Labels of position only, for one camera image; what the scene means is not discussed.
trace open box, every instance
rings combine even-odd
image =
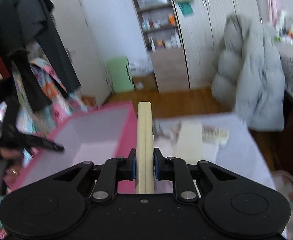
[[[108,104],[90,113],[76,113],[55,129],[49,140],[64,146],[63,153],[40,151],[22,170],[12,190],[24,187],[83,161],[104,164],[128,157],[136,148],[137,119],[131,102]],[[134,181],[121,181],[119,193],[134,193]]]

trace light green folding table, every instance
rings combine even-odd
[[[113,90],[115,93],[133,91],[134,85],[129,72],[129,63],[127,57],[117,57],[110,59],[106,63],[113,82]]]

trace shelving unit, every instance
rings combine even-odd
[[[145,47],[150,53],[155,78],[159,92],[189,90],[189,78],[186,68],[185,54],[183,47],[171,42],[171,37],[179,36],[182,43],[181,34],[176,18],[176,11],[173,0],[162,0],[163,3],[157,3],[159,0],[152,0],[149,4],[146,0],[132,0],[136,9],[136,15],[139,20],[141,32],[144,38]],[[169,15],[174,15],[175,22],[169,21]],[[142,28],[144,21],[157,20],[161,23],[158,28]],[[153,39],[155,51],[152,51],[150,39]]]

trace pink curtain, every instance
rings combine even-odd
[[[269,7],[269,21],[273,23],[278,16],[276,0],[268,0],[268,7]]]

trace cardboard box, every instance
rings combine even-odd
[[[132,79],[136,90],[158,90],[154,73]]]

